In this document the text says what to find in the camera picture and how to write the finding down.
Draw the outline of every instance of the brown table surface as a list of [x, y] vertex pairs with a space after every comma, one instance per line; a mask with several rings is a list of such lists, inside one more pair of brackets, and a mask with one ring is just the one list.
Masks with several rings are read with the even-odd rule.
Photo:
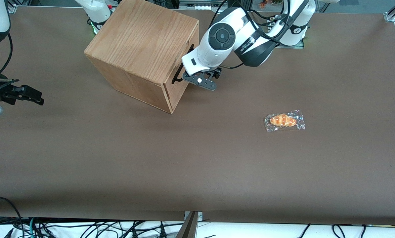
[[[183, 13], [203, 35], [212, 12]], [[86, 59], [82, 9], [11, 19], [4, 74], [45, 98], [0, 103], [0, 196], [22, 216], [395, 224], [395, 26], [382, 15], [315, 14], [305, 49], [224, 70], [214, 92], [189, 85], [173, 115]], [[267, 114], [296, 109], [306, 130], [265, 131]], [[0, 215], [15, 214], [0, 202]]]

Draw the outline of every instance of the wood grain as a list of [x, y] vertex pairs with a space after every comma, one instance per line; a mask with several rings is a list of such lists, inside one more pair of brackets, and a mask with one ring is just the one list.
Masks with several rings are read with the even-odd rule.
[[198, 23], [144, 0], [124, 0], [85, 54], [162, 85]]
[[143, 101], [167, 113], [173, 110], [169, 104], [167, 94], [162, 86], [143, 80], [133, 74], [128, 74], [122, 69], [108, 67], [105, 62], [89, 58], [93, 65], [108, 80], [115, 90], [122, 92], [135, 99]]
[[[177, 107], [177, 104], [180, 101], [184, 90], [189, 84], [187, 83], [187, 81], [184, 80], [181, 82], [175, 82], [174, 84], [172, 84], [171, 82], [172, 82], [172, 78], [175, 76], [175, 73], [177, 72], [177, 69], [181, 65], [181, 57], [187, 54], [191, 45], [193, 45], [194, 48], [196, 48], [199, 45], [199, 25], [197, 25], [195, 30], [191, 32], [190, 40], [186, 42], [183, 50], [181, 51], [180, 57], [177, 57], [177, 60], [173, 67], [173, 71], [171, 72], [171, 74], [169, 74], [167, 80], [164, 83], [165, 90], [167, 91], [168, 98], [170, 99], [172, 110], [175, 110], [175, 108]], [[181, 75], [183, 75], [185, 71], [186, 70], [183, 67], [178, 77], [181, 77]]]

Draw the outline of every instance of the croissant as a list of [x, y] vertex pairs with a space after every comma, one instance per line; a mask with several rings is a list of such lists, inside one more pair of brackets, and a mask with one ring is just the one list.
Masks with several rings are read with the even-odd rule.
[[292, 127], [297, 121], [286, 114], [280, 114], [270, 118], [270, 123], [279, 127]]

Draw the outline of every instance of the wooden box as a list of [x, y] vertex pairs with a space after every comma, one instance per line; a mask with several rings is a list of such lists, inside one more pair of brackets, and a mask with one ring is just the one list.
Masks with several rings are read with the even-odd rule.
[[188, 83], [171, 81], [192, 44], [199, 44], [197, 19], [123, 0], [84, 53], [114, 89], [173, 113]]

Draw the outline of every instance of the packaged bread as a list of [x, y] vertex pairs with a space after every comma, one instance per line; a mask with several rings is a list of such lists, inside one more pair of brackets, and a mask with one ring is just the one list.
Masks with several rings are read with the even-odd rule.
[[265, 128], [268, 132], [279, 130], [304, 130], [305, 120], [300, 110], [287, 113], [269, 114], [265, 117]]

